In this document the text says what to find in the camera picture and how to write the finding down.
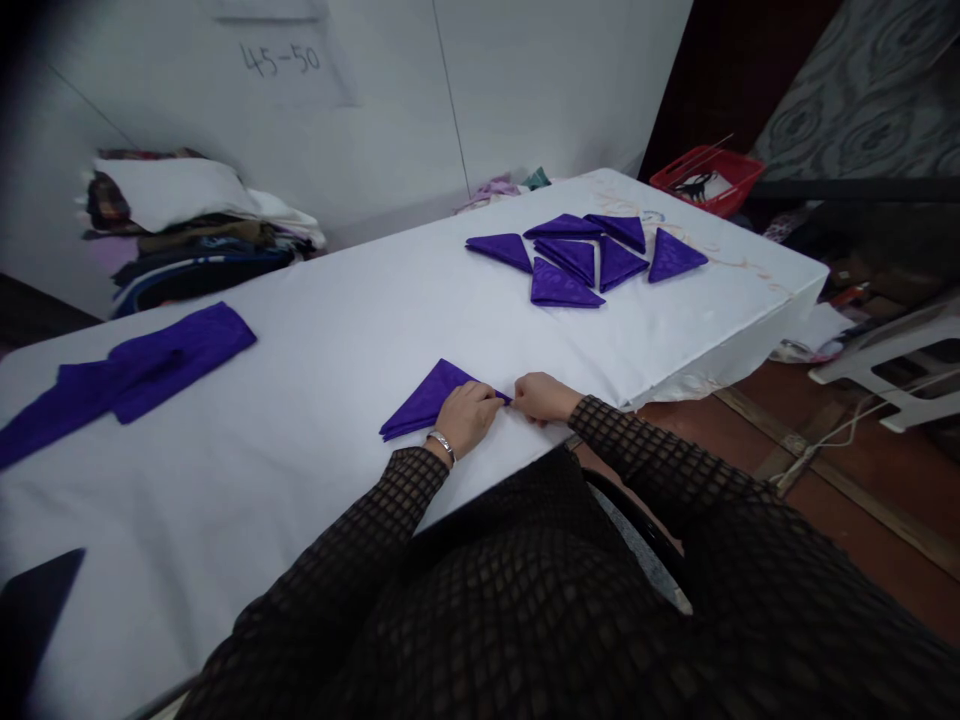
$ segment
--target person's left hand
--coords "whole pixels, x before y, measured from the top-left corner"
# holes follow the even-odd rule
[[[497,416],[497,410],[503,407],[503,398],[498,398],[489,385],[467,382],[454,388],[440,408],[436,429],[453,448],[457,460],[462,460],[487,436],[487,431]],[[450,455],[434,438],[427,438],[424,445],[448,467],[452,465]]]

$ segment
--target white pillow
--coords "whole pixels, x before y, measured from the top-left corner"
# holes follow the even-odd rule
[[[149,232],[209,213],[241,218],[258,214],[236,171],[213,160],[96,159],[93,166],[117,184],[130,206],[130,219]]]

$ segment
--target white wall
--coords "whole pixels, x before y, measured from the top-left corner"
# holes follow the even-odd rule
[[[538,165],[635,176],[692,4],[437,0],[471,190]]]
[[[17,100],[0,270],[106,316],[116,288],[72,202],[98,147],[193,147],[315,215],[333,249],[444,217],[504,170],[636,172],[691,2],[330,0],[359,107],[283,110],[198,0],[89,0]]]
[[[80,240],[73,199],[83,194],[93,149],[127,143],[46,65],[24,69],[29,88],[2,136],[0,271],[105,318],[116,288]]]

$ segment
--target bracelet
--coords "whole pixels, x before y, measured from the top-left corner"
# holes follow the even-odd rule
[[[432,433],[429,433],[427,437],[432,437],[438,443],[443,445],[443,449],[446,450],[447,453],[450,455],[450,460],[451,460],[450,469],[452,470],[453,466],[457,464],[457,456],[453,452],[453,446],[451,446],[450,443],[447,442],[447,439],[443,436],[443,433],[437,432],[436,430],[434,430]]]

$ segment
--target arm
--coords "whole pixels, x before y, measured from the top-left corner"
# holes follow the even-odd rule
[[[823,657],[869,665],[912,652],[932,666],[956,667],[946,645],[769,485],[540,375],[518,381],[515,406],[534,422],[568,422],[683,540],[698,615],[803,643]]]
[[[444,403],[437,429],[458,458],[503,405],[493,394],[467,383]],[[302,714],[342,665],[452,462],[433,438],[393,453],[380,482],[240,614],[177,717]]]

